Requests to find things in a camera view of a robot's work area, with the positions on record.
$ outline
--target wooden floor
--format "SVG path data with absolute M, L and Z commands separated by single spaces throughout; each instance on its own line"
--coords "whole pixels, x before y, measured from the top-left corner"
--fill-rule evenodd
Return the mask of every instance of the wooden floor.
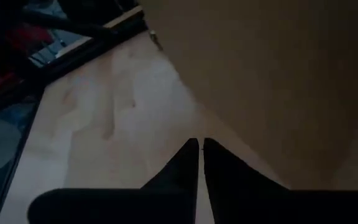
M 280 181 L 193 99 L 168 58 L 142 33 L 46 89 L 0 223 L 26 223 L 27 207 L 48 190 L 139 188 L 192 137 L 200 145 L 215 138 Z M 213 223 L 203 173 L 200 166 L 196 222 Z

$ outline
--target wood grain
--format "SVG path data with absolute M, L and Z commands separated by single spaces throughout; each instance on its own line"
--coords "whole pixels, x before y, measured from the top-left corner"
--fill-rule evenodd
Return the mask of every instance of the wood grain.
M 46 89 L 0 223 L 25 223 L 27 207 L 47 190 L 139 188 L 192 137 L 201 145 L 203 138 L 215 138 L 280 181 L 233 130 L 195 101 L 142 33 Z M 212 223 L 202 166 L 197 203 L 197 223 Z

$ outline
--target red object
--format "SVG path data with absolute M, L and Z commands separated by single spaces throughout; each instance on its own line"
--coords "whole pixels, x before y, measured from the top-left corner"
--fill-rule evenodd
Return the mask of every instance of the red object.
M 52 36 L 47 29 L 28 24 L 18 24 L 9 30 L 4 30 L 4 35 L 7 42 L 28 57 L 43 49 L 45 44 L 53 43 Z M 0 49 L 0 90 L 7 86 L 15 85 L 20 81 L 20 78 L 13 72 L 15 65 L 4 60 L 4 58 L 6 58 L 4 51 Z

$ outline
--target light wood floor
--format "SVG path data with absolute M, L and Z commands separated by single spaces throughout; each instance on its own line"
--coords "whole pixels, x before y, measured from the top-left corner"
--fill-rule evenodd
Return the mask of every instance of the light wood floor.
M 280 181 L 193 99 L 168 58 L 142 33 L 46 89 L 0 223 L 27 223 L 27 207 L 48 190 L 139 188 L 191 137 L 200 145 L 215 138 Z M 202 167 L 196 222 L 213 223 Z

